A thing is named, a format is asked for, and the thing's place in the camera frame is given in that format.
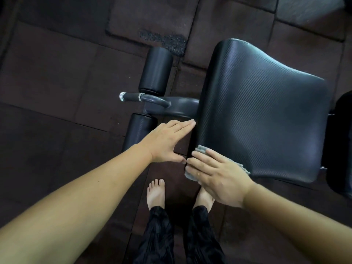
forearm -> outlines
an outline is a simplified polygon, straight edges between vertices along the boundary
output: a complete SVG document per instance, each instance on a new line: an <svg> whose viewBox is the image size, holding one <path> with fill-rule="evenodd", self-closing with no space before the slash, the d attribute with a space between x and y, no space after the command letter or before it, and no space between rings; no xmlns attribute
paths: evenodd
<svg viewBox="0 0 352 264"><path fill-rule="evenodd" d="M255 184L244 207L286 235L318 263L350 263L352 229Z"/></svg>
<svg viewBox="0 0 352 264"><path fill-rule="evenodd" d="M132 146L40 200L0 229L0 263L73 263L150 162Z"/></svg>

worn floor patch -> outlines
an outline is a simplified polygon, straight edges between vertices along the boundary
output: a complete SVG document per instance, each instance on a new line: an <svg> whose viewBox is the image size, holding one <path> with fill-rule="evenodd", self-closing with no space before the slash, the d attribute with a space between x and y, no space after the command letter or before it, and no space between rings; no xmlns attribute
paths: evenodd
<svg viewBox="0 0 352 264"><path fill-rule="evenodd" d="M182 35L161 36L159 33L153 33L147 30L140 30L138 35L145 41L156 41L161 43L162 47L176 56L184 55L187 40Z"/></svg>

toe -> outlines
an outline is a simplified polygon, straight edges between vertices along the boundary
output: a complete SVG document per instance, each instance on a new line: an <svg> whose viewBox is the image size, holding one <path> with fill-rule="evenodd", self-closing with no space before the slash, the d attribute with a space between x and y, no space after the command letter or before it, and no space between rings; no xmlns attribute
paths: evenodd
<svg viewBox="0 0 352 264"><path fill-rule="evenodd" d="M160 180L159 180L159 185L160 185L160 186L165 186L165 181L164 181L163 179L160 179Z"/></svg>

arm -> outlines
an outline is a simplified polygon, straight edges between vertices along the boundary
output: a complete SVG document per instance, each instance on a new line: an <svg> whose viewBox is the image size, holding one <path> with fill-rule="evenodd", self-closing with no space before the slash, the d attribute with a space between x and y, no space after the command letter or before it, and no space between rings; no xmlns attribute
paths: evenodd
<svg viewBox="0 0 352 264"><path fill-rule="evenodd" d="M186 160L173 152L193 120L160 124L139 144L64 185L0 229L0 264L73 263L151 162Z"/></svg>
<svg viewBox="0 0 352 264"><path fill-rule="evenodd" d="M350 263L352 229L253 182L234 162L207 149L192 152L186 170L220 203L245 208L272 224L317 263Z"/></svg>

hand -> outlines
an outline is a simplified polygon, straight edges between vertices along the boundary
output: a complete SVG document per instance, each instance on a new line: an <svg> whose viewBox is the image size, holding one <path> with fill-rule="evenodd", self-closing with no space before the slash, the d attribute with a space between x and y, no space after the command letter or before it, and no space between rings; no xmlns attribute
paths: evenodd
<svg viewBox="0 0 352 264"><path fill-rule="evenodd" d="M194 157L187 159L186 170L218 202L243 207L243 200L255 182L235 162L214 150L206 152L209 156L193 151Z"/></svg>
<svg viewBox="0 0 352 264"><path fill-rule="evenodd" d="M161 123L139 144L150 152L152 162L173 161L186 164L183 156L174 153L174 147L194 126L196 126L194 119L185 122L171 120L167 124Z"/></svg>

